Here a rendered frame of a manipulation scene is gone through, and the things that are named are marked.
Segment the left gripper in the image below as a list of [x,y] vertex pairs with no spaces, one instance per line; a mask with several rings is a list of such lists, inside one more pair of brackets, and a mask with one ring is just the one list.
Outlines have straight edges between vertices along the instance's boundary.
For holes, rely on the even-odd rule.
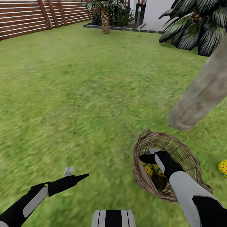
[[58,179],[58,193],[65,191],[66,189],[69,189],[77,184],[77,182],[81,181],[82,179],[89,176],[88,174],[83,174],[80,176],[66,176],[64,178]]

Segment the wicker basket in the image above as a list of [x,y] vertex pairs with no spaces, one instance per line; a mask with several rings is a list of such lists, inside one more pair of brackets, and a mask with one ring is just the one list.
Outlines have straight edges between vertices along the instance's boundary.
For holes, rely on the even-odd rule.
[[[177,137],[174,137],[167,133],[151,132],[146,128],[143,130],[143,133],[146,133],[146,135],[141,137],[142,133],[139,134],[137,143],[134,148],[132,169],[135,180],[141,189],[154,194],[159,199],[162,199],[167,203],[179,204],[179,201],[175,196],[175,192],[173,191],[172,187],[168,186],[168,179],[162,178],[162,184],[159,188],[157,188],[156,185],[158,179],[156,177],[154,177],[154,179],[150,178],[141,160],[139,159],[140,156],[147,152],[150,145],[153,145],[153,143],[155,143],[153,145],[153,147],[155,148],[158,146],[157,144],[160,143],[160,140],[162,139],[161,137],[166,137],[168,138],[168,140],[165,141],[164,144],[160,147],[161,151],[166,150],[165,147],[169,146],[169,142],[171,140],[178,144],[178,147],[175,147],[174,150],[170,150],[173,155],[175,155],[175,152],[180,148],[184,148],[187,153],[180,151],[180,154],[182,155],[180,161],[183,162],[185,160],[186,164],[188,165],[188,169],[185,169],[185,172],[187,172],[188,175],[191,175],[193,180],[195,180],[200,186],[202,186],[213,195],[213,189],[210,187],[210,185],[203,182],[202,180],[201,165],[198,158],[196,157],[196,155],[194,155],[194,153],[191,152],[190,148],[184,142],[180,141]],[[190,164],[189,160],[193,163],[194,167],[192,167],[192,164]]]

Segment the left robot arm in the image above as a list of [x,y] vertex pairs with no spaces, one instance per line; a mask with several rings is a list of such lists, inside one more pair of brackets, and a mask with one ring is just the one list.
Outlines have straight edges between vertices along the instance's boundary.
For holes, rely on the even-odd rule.
[[[65,191],[89,176],[89,173],[80,176],[66,174],[71,173],[73,169],[74,168],[71,166],[67,167],[65,169],[64,178],[31,187],[31,190],[29,190],[26,195],[21,197],[0,215],[0,227],[21,227],[48,194],[49,197],[51,197],[52,195]],[[45,186],[45,184],[48,184],[48,187]]]

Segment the robot trunk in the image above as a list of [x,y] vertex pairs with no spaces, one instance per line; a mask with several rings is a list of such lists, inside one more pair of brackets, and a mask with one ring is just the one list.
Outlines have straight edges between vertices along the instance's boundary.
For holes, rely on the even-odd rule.
[[91,227],[136,227],[131,210],[96,210]]

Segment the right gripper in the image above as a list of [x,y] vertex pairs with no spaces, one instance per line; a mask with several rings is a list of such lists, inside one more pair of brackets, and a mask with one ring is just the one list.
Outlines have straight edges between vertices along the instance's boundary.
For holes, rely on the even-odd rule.
[[142,156],[139,157],[140,160],[143,161],[143,163],[150,163],[150,164],[154,164],[152,161],[151,161],[151,155],[148,155],[148,154],[143,154]]

